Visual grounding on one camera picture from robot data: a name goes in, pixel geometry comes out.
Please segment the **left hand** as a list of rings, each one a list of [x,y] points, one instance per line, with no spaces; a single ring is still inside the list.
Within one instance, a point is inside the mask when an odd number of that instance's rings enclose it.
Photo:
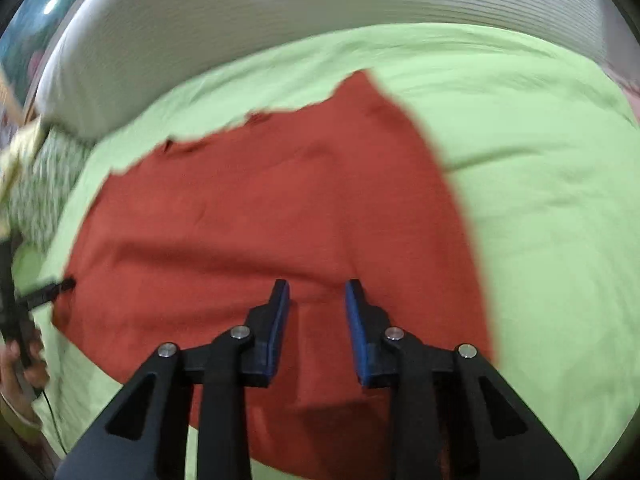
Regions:
[[[43,343],[40,330],[35,331],[35,338],[29,343],[29,354],[32,365],[21,372],[17,365],[21,363],[21,349],[18,343],[9,341],[1,345],[1,394],[14,408],[17,414],[34,424],[40,420],[32,408],[24,385],[29,384],[34,389],[43,389],[49,382],[47,363],[41,359]]]

